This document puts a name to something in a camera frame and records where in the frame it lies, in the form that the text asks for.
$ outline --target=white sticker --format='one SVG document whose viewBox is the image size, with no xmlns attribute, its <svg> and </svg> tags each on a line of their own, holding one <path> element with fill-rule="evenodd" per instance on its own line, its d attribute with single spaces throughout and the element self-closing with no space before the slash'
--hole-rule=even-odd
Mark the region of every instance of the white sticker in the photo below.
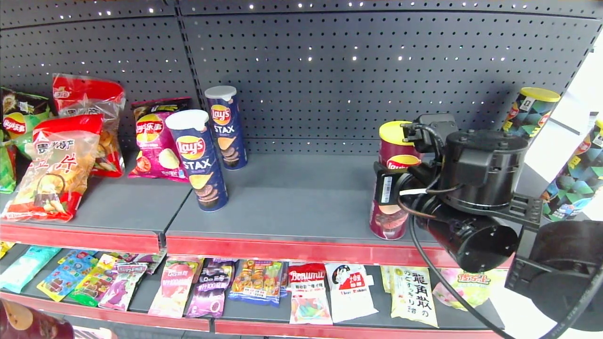
<svg viewBox="0 0 603 339">
<path fill-rule="evenodd" d="M 529 109 L 532 108 L 532 105 L 534 104 L 534 101 L 536 101 L 536 99 L 531 98 L 531 97 L 526 97 L 523 100 L 522 105 L 519 106 L 519 109 L 529 112 Z"/>
</svg>

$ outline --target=barcode label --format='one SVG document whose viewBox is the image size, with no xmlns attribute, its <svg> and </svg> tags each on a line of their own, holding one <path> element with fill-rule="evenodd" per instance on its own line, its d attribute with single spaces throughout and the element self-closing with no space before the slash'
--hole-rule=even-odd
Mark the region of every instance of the barcode label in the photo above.
<svg viewBox="0 0 603 339">
<path fill-rule="evenodd" d="M 381 203 L 387 204 L 390 202 L 391 182 L 392 177 L 385 177 L 383 180 L 383 191 L 381 192 Z"/>
</svg>

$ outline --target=red can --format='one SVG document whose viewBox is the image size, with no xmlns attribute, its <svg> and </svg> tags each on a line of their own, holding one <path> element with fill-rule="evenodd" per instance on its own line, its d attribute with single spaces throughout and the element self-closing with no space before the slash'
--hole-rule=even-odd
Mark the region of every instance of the red can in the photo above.
<svg viewBox="0 0 603 339">
<path fill-rule="evenodd" d="M 379 162 L 391 169 L 405 169 L 421 163 L 423 155 L 414 148 L 412 142 L 404 142 L 403 124 L 409 121 L 390 121 L 379 127 L 381 145 Z M 406 233 L 408 214 L 397 204 L 379 206 L 376 200 L 371 205 L 369 226 L 373 233 L 385 240 L 400 239 Z"/>
</svg>

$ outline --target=store shelf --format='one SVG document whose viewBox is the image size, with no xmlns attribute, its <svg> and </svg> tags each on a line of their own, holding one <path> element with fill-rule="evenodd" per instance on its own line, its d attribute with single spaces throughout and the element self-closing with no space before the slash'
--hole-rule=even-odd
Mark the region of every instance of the store shelf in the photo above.
<svg viewBox="0 0 603 339">
<path fill-rule="evenodd" d="M 170 254 L 425 266 L 407 234 L 377 238 L 368 228 L 374 156 L 252 154 L 226 171 L 230 201 L 202 212 L 191 194 L 166 233 Z M 437 267 L 457 267 L 425 231 Z"/>
<path fill-rule="evenodd" d="M 440 329 L 407 319 L 391 318 L 391 295 L 383 291 L 380 269 L 377 266 L 366 266 L 366 268 L 367 273 L 371 274 L 374 279 L 374 285 L 370 287 L 370 290 L 374 306 L 379 310 L 376 314 L 333 326 L 289 325 L 291 295 L 281 298 L 278 308 L 227 300 L 224 305 L 223 317 L 215 320 L 215 331 L 219 334 L 245 333 L 268 337 L 278 335 L 372 339 L 383 336 L 400 338 L 406 335 L 420 335 L 420 338 L 497 338 L 496 334 L 487 331 L 485 326 L 468 312 L 445 306 L 437 300 L 434 300 L 434 303 Z M 432 286 L 435 286 L 435 277 L 432 277 L 431 281 Z M 495 325 L 504 328 L 502 320 L 490 301 L 477 307 L 477 310 Z"/>
<path fill-rule="evenodd" d="M 134 167 L 133 157 L 126 173 Z M 0 220 L 0 238 L 42 246 L 157 253 L 158 235 L 191 191 L 169 180 L 91 177 L 75 218 L 68 223 Z M 0 195 L 0 206 L 14 195 Z"/>
<path fill-rule="evenodd" d="M 0 260 L 0 273 L 2 273 L 15 259 L 27 249 L 25 245 L 16 245 L 5 258 Z M 157 269 L 159 274 L 146 275 L 140 282 L 127 312 L 112 309 L 93 308 L 82 306 L 68 298 L 62 302 L 52 301 L 36 288 L 36 285 L 58 266 L 57 261 L 67 254 L 69 250 L 63 249 L 59 252 L 40 273 L 38 273 L 29 284 L 25 286 L 21 294 L 13 294 L 6 290 L 0 290 L 0 297 L 21 303 L 23 305 L 44 312 L 70 315 L 74 317 L 92 318 L 109 322 L 124 323 L 129 325 L 154 326 L 173 329 L 190 329 L 193 331 L 209 331 L 208 319 L 172 319 L 148 315 L 147 312 L 151 302 L 160 286 L 163 264 Z"/>
</svg>

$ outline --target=green chip bag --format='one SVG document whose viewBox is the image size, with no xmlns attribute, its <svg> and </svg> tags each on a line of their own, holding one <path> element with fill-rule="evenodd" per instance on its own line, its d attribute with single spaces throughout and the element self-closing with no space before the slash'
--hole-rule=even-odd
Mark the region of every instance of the green chip bag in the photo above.
<svg viewBox="0 0 603 339">
<path fill-rule="evenodd" d="M 16 147 L 0 128 L 0 193 L 9 194 L 17 185 L 15 173 Z"/>
<path fill-rule="evenodd" d="M 28 159 L 33 151 L 31 138 L 34 127 L 52 117 L 48 98 L 15 92 L 0 87 L 2 97 L 2 125 L 9 138 Z"/>
</svg>

